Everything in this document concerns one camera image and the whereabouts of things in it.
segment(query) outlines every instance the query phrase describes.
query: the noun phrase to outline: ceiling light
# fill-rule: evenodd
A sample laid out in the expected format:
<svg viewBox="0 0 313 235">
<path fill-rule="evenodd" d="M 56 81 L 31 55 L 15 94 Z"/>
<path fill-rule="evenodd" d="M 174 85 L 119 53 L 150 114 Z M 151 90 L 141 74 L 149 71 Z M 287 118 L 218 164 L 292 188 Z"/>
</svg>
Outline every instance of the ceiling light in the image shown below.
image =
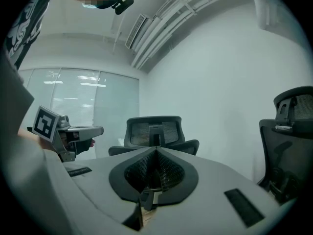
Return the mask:
<svg viewBox="0 0 313 235">
<path fill-rule="evenodd" d="M 62 81 L 44 81 L 45 84 L 63 84 Z"/>
<path fill-rule="evenodd" d="M 81 85 L 89 85 L 89 86 L 98 86 L 98 87 L 106 87 L 104 84 L 89 84 L 89 83 L 80 83 Z"/>
<path fill-rule="evenodd" d="M 82 106 L 82 107 L 88 107 L 88 108 L 93 108 L 93 105 L 89 105 L 89 104 L 80 104 L 80 106 Z"/>
<path fill-rule="evenodd" d="M 91 76 L 77 76 L 79 79 L 89 79 L 89 80 L 98 80 L 97 77 L 91 77 Z"/>
<path fill-rule="evenodd" d="M 92 5 L 92 4 L 84 4 L 84 3 L 82 3 L 82 5 L 83 5 L 85 8 L 89 8 L 89 9 L 95 9 L 95 8 L 97 8 L 95 5 Z"/>
</svg>

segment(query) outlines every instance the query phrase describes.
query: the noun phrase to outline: office chair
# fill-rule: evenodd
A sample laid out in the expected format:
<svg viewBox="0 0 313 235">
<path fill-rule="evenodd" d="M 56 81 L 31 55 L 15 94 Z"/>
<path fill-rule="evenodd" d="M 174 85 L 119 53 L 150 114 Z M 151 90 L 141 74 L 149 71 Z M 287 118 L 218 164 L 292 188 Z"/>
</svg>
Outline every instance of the office chair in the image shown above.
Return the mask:
<svg viewBox="0 0 313 235">
<path fill-rule="evenodd" d="M 177 143 L 168 146 L 167 148 L 175 150 L 175 151 L 181 151 L 184 153 L 188 153 L 190 155 L 196 155 L 198 148 L 199 148 L 199 141 L 198 140 L 190 140 L 183 143 Z"/>
<path fill-rule="evenodd" d="M 313 162 L 313 87 L 274 99 L 276 119 L 260 121 L 266 173 L 258 183 L 283 204 L 299 195 Z"/>
<path fill-rule="evenodd" d="M 180 117 L 135 117 L 127 120 L 125 147 L 168 147 L 184 141 Z"/>
<path fill-rule="evenodd" d="M 109 148 L 109 156 L 115 156 L 123 153 L 127 153 L 130 151 L 138 150 L 137 147 L 122 147 L 122 146 L 112 146 Z"/>
</svg>

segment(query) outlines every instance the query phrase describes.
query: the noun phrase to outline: ceiling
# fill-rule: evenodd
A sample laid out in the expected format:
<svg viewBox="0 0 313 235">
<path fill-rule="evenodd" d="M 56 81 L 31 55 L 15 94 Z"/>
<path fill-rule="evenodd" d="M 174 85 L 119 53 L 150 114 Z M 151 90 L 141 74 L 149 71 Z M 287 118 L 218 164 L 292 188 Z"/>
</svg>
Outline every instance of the ceiling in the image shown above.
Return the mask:
<svg viewBox="0 0 313 235">
<path fill-rule="evenodd" d="M 76 0 L 51 0 L 43 20 L 41 36 L 82 33 L 115 38 L 120 29 L 119 39 L 125 41 L 140 13 L 152 17 L 165 2 L 135 0 L 130 8 L 118 16 L 113 9 L 84 8 Z"/>
</svg>

